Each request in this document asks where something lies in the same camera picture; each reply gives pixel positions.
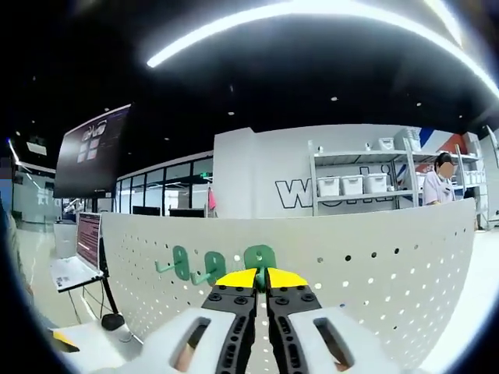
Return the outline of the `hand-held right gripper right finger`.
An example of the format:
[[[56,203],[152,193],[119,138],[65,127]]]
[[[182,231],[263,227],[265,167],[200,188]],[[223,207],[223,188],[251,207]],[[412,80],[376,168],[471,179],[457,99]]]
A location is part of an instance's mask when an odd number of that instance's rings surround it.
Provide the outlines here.
[[[280,373],[389,373],[380,341],[342,310],[324,308],[298,274],[266,270],[269,338]]]

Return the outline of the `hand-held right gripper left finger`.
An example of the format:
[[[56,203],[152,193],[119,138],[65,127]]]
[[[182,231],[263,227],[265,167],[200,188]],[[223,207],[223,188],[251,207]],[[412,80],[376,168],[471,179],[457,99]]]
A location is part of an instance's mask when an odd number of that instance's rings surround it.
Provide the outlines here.
[[[179,373],[180,356],[196,340],[187,373],[244,373],[256,335],[256,272],[227,274],[201,307],[186,309],[145,339],[146,372]]]

